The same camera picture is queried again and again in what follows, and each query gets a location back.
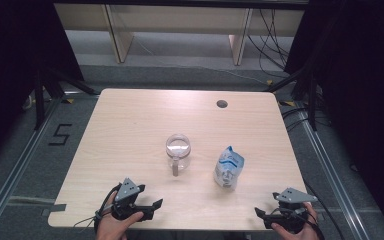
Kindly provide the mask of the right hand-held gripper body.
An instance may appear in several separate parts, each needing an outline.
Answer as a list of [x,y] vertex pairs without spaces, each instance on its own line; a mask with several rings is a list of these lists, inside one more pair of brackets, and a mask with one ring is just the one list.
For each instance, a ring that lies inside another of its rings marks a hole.
[[298,233],[308,220],[308,210],[304,203],[316,202],[318,198],[289,187],[280,193],[278,200],[278,207],[263,220],[264,226],[271,229],[271,224],[277,223],[289,232]]

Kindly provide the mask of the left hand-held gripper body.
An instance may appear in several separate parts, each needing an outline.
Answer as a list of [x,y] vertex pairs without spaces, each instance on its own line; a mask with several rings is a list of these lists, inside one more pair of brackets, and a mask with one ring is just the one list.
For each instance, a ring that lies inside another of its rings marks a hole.
[[153,219],[154,211],[150,211],[148,209],[149,206],[138,206],[135,204],[140,194],[136,192],[136,186],[130,178],[125,178],[124,181],[119,184],[111,207],[111,215],[117,220],[125,220],[137,212],[144,214],[140,221]]

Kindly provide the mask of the clear glass pitcher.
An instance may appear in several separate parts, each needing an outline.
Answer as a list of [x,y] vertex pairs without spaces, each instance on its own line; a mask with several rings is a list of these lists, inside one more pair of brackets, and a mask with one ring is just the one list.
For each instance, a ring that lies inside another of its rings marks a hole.
[[179,172],[189,166],[187,159],[191,152],[191,144],[187,136],[173,134],[166,141],[166,154],[170,157],[169,166],[172,174],[177,177]]

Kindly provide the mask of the person's right hand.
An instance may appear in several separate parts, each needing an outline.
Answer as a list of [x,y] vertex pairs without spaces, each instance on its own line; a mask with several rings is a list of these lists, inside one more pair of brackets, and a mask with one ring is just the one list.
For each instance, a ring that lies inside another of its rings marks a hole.
[[299,233],[292,234],[277,223],[271,224],[272,229],[281,237],[281,240],[320,240],[314,229],[317,223],[317,213],[310,203],[305,202],[304,206],[309,212],[308,223],[303,226]]

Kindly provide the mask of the person's left hand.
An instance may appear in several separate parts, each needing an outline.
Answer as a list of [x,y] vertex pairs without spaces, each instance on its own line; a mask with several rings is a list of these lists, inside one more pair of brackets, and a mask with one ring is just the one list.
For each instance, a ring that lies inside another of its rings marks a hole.
[[125,220],[114,218],[110,213],[110,204],[113,203],[115,195],[116,193],[112,193],[104,205],[95,240],[127,240],[127,229],[144,216],[142,212],[137,212]]

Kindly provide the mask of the grey tape strip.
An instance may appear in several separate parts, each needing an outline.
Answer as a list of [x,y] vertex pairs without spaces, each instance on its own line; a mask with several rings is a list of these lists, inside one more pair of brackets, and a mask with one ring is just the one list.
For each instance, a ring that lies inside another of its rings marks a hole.
[[41,216],[48,217],[53,212],[62,212],[62,211],[65,211],[65,209],[66,209],[66,204],[52,205],[49,208],[44,209],[41,213]]

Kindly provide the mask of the black metal stand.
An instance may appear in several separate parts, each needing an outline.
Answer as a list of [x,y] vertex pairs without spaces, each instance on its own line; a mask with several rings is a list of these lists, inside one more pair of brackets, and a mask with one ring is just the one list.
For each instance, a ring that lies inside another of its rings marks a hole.
[[294,100],[303,100],[307,97],[308,110],[307,115],[309,117],[309,124],[314,131],[317,130],[315,112],[316,112],[316,88],[317,81],[315,80],[313,70],[310,67],[302,67],[300,70],[291,74],[289,77],[282,81],[269,86],[266,92],[274,93],[275,91],[283,88],[284,86],[294,82],[295,86],[291,92],[291,96]]
[[37,70],[34,79],[34,93],[36,100],[36,125],[38,130],[45,121],[45,107],[43,91],[47,90],[52,99],[60,99],[65,95],[60,81],[64,81],[71,86],[89,94],[99,95],[100,92],[88,87],[82,81],[72,78],[61,71],[51,67],[41,67]]

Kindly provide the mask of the dark curtain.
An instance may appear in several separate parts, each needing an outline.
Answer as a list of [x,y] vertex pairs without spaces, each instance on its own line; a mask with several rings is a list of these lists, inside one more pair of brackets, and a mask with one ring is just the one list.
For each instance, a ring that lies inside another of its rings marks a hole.
[[384,0],[309,0],[287,72],[299,70],[328,23],[316,62],[333,124],[384,215]]
[[54,0],[0,0],[0,146],[42,67],[83,79]]

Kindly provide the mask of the light wooden shelf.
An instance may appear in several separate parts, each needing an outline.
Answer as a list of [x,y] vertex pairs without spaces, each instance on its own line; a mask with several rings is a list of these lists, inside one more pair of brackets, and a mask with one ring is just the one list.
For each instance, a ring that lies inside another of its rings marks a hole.
[[66,30],[106,31],[115,60],[123,63],[136,32],[221,34],[229,37],[233,63],[241,64],[249,35],[296,35],[304,12],[251,8],[208,8],[57,3]]

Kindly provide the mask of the black metal top bar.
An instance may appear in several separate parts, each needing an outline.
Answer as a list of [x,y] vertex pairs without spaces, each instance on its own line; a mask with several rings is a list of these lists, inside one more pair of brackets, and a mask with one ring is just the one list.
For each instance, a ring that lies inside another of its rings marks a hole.
[[51,0],[66,4],[215,7],[303,10],[310,0]]

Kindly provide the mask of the grey metal floor rail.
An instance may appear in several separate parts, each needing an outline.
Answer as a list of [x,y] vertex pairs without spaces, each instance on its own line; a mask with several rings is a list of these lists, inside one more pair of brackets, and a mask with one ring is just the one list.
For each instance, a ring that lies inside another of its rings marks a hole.
[[342,210],[344,217],[350,227],[350,230],[356,240],[367,240],[366,232],[362,226],[360,216],[352,203],[350,196],[345,190],[344,185],[340,181],[339,175],[336,172],[330,157],[322,144],[322,141],[316,131],[313,130],[308,120],[306,113],[299,113],[298,116],[304,121],[303,126],[310,143],[316,152],[321,167],[326,175],[326,178],[333,190],[336,200]]
[[31,134],[27,144],[25,145],[21,155],[17,158],[17,161],[14,167],[11,169],[8,177],[6,178],[3,186],[0,189],[0,217],[5,209],[6,204],[8,203],[14,189],[18,185],[22,175],[25,172],[37,146],[39,141],[44,135],[50,118],[56,111],[58,105],[60,103],[59,99],[54,99],[49,103],[47,110],[45,111],[45,119],[39,125],[39,127],[33,131]]

